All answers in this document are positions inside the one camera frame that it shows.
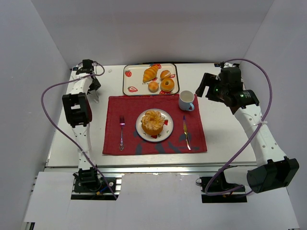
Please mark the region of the orange bundt cake bread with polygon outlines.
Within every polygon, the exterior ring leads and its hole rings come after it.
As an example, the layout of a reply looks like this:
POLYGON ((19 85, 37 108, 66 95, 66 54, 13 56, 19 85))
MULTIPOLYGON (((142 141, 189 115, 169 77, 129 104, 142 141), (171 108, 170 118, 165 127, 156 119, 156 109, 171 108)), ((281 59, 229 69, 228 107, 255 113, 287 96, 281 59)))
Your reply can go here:
POLYGON ((142 129, 150 136, 156 136, 163 130, 165 124, 165 118, 162 117, 161 113, 154 110, 145 112, 142 117, 142 129))

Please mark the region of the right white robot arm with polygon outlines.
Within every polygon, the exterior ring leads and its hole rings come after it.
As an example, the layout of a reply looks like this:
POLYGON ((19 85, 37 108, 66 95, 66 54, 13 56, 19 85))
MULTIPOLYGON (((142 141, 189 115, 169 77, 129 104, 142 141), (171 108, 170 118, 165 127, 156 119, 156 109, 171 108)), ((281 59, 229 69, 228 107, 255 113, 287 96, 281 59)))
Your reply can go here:
POLYGON ((223 103, 243 127, 247 142, 209 180, 204 188, 208 196, 219 196, 248 186, 255 193, 287 187, 299 169, 295 158, 288 158, 279 147, 266 124, 266 113, 252 90, 246 90, 237 66, 220 65, 220 73, 205 73, 196 90, 202 97, 204 91, 210 101, 223 103), (256 167, 232 166, 231 162, 250 145, 256 158, 256 167))

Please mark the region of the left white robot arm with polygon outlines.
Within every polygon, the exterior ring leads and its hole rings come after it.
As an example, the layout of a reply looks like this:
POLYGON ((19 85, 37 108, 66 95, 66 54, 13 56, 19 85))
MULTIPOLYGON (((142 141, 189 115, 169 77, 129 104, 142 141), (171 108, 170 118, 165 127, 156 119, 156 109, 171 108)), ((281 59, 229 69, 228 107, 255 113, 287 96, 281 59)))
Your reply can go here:
POLYGON ((71 92, 62 97, 66 120, 72 127, 75 141, 78 144, 80 178, 91 174, 96 175, 94 162, 89 163, 88 161, 92 153, 90 141, 92 111, 87 96, 90 95, 94 101, 99 102, 97 90, 101 87, 95 76, 94 64, 94 61, 84 59, 80 67, 72 69, 72 77, 76 82, 71 92))

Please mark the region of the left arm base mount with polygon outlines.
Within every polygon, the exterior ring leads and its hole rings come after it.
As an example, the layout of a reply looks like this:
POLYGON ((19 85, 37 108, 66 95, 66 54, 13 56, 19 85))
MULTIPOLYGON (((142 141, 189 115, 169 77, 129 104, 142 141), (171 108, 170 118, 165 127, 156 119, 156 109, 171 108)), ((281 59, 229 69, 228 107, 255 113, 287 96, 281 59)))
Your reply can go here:
POLYGON ((104 179, 94 168, 80 169, 74 172, 73 176, 71 200, 115 201, 118 198, 120 178, 106 177, 104 179))

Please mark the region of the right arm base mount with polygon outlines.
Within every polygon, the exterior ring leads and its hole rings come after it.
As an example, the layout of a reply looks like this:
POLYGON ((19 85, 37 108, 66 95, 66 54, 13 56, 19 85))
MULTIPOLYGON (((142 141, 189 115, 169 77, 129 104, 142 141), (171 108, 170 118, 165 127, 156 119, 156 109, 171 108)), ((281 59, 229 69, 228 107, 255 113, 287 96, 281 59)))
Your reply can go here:
POLYGON ((229 184, 226 182, 223 174, 219 175, 213 183, 210 185, 209 193, 223 192, 222 195, 208 196, 205 194, 205 187, 210 181, 211 177, 200 177, 196 180, 196 185, 201 187, 201 201, 203 204, 221 204, 221 203, 246 203, 247 196, 245 195, 245 187, 242 186, 239 189, 227 192, 227 190, 233 189, 238 184, 229 184))

